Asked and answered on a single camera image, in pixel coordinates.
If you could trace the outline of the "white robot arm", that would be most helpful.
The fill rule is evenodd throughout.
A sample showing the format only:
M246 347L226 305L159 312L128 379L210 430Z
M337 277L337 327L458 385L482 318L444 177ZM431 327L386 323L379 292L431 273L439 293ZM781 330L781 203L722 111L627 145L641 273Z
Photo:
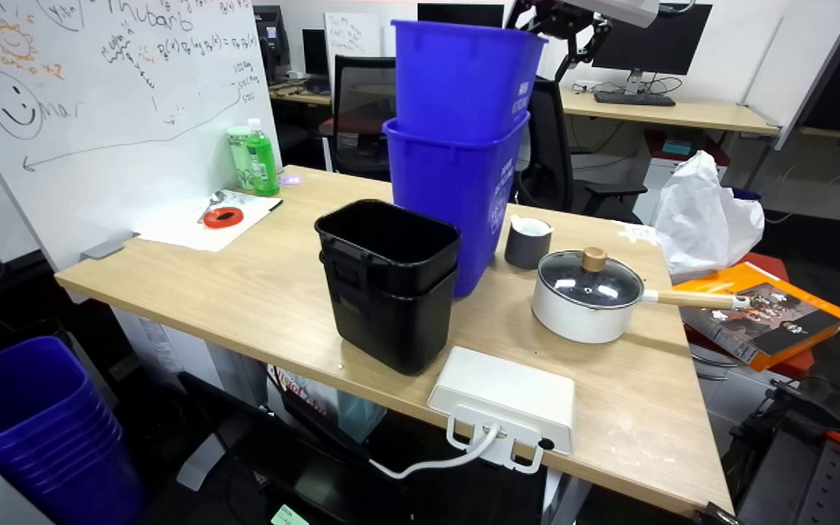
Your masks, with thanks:
M649 28L662 0L514 0L507 28L551 34L565 44L554 82L584 62L593 62L617 24Z

